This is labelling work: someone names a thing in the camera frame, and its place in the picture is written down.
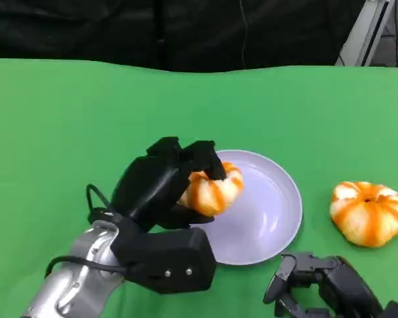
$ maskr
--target orange pumpkin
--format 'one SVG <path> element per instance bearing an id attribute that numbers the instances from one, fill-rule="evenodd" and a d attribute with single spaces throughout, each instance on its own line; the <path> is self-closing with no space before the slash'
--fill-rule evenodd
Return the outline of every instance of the orange pumpkin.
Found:
<path id="1" fill-rule="evenodd" d="M 382 246 L 398 235 L 398 192 L 381 184 L 342 182 L 334 188 L 330 216 L 350 242 Z"/>
<path id="2" fill-rule="evenodd" d="M 227 174 L 224 180 L 211 180 L 204 172 L 193 172 L 179 203 L 208 217 L 227 209 L 243 190 L 243 177 L 233 164 L 223 162 L 223 167 Z"/>

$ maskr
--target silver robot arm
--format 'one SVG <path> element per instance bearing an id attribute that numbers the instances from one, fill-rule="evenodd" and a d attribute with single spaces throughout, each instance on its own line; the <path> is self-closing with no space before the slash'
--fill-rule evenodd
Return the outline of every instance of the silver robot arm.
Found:
<path id="1" fill-rule="evenodd" d="M 80 235 L 69 255 L 108 266 L 119 266 L 110 246 L 119 230 L 95 221 Z M 51 273 L 21 318 L 98 318 L 109 296 L 124 282 L 121 274 L 63 262 Z"/>

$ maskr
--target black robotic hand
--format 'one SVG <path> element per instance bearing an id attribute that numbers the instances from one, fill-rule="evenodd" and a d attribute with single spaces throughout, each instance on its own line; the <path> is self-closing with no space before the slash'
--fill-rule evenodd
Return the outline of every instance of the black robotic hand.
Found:
<path id="1" fill-rule="evenodd" d="M 96 187 L 88 186 L 89 222 L 102 220 L 118 226 L 111 249 L 127 269 L 127 280 L 159 293 L 194 292 L 211 286 L 214 254 L 206 233 L 190 225 L 214 218 L 177 204 L 190 174 L 202 170 L 211 179 L 226 178 L 213 141 L 181 148 L 178 138 L 166 137 L 129 165 L 111 202 Z M 101 197 L 105 208 L 93 207 L 90 190 Z M 155 225 L 173 231 L 148 233 Z"/>
<path id="2" fill-rule="evenodd" d="M 263 302 L 275 304 L 275 316 L 288 313 L 298 318 L 330 318 L 329 310 L 303 310 L 291 294 L 292 288 L 318 284 L 320 297 L 334 310 L 337 318 L 398 317 L 398 304 L 391 302 L 383 311 L 369 286 L 341 256 L 317 258 L 312 253 L 282 254 Z"/>

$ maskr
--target black curtain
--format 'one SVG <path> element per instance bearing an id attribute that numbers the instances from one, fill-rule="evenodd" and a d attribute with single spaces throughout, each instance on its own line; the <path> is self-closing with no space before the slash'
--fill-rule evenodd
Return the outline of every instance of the black curtain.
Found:
<path id="1" fill-rule="evenodd" d="M 364 1 L 0 0 L 0 57 L 179 72 L 332 65 Z"/>

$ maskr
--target green tablecloth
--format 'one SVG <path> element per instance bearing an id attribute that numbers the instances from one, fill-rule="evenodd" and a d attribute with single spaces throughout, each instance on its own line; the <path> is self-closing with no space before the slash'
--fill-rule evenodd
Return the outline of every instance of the green tablecloth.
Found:
<path id="1" fill-rule="evenodd" d="M 398 237 L 370 250 L 330 221 L 343 180 L 398 191 L 398 70 L 288 67 L 169 74 L 93 62 L 0 60 L 0 318 L 18 317 L 48 261 L 88 226 L 84 187 L 109 196 L 161 136 L 212 139 L 270 157 L 296 181 L 304 217 L 290 250 L 341 254 L 383 305 L 398 301 Z M 159 296 L 125 284 L 103 317 L 272 317 L 262 304 L 278 258 L 218 266 L 207 292 Z M 297 292 L 321 305 L 316 289 Z"/>

